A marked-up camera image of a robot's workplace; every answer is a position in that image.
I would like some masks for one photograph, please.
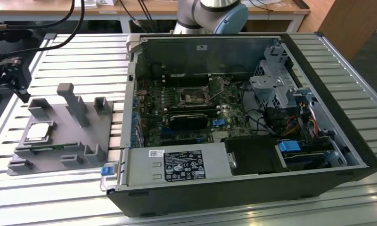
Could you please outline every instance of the aluminum extrusion table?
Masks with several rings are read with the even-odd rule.
[[[290,36],[377,154],[376,92],[324,37],[310,33]],[[41,47],[66,37],[53,36]],[[62,102],[56,96],[57,84],[72,82],[85,101],[96,96],[114,101],[109,161],[118,157],[128,66],[125,39],[126,34],[80,34],[61,49],[37,53],[29,68],[33,97]],[[377,225],[377,173],[316,198],[128,218],[100,190],[100,168],[17,177],[5,174],[28,117],[26,105],[12,97],[0,118],[0,225]]]

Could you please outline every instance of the blue connector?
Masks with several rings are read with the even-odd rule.
[[[104,166],[100,170],[100,174],[102,176],[110,176],[114,174],[114,167],[113,166]]]
[[[278,143],[277,146],[281,152],[298,152],[300,151],[300,145],[296,140],[285,140],[281,143]]]
[[[213,126],[221,126],[225,124],[225,119],[218,119],[212,121]]]

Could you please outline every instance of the gray fixture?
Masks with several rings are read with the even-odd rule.
[[[8,164],[10,176],[100,167],[106,162],[113,102],[97,97],[84,103],[73,84],[61,83],[57,94],[66,104],[45,98],[30,101],[32,114]]]

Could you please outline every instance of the wooden table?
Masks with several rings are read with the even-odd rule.
[[[137,19],[146,19],[137,0],[122,0],[126,9]],[[177,2],[145,0],[148,10],[154,20],[176,20]],[[0,21],[54,21],[69,11],[70,0],[0,0]],[[301,9],[293,0],[282,0],[278,4],[269,4],[264,9],[249,8],[249,20],[289,20],[288,32],[298,30],[308,9]],[[69,20],[78,20],[76,11]],[[124,33],[130,33],[130,18],[120,2],[114,6],[100,6],[86,10],[85,20],[118,20]]]

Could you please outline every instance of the barcode sticker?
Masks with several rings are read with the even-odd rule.
[[[149,150],[149,157],[162,157],[165,150]]]

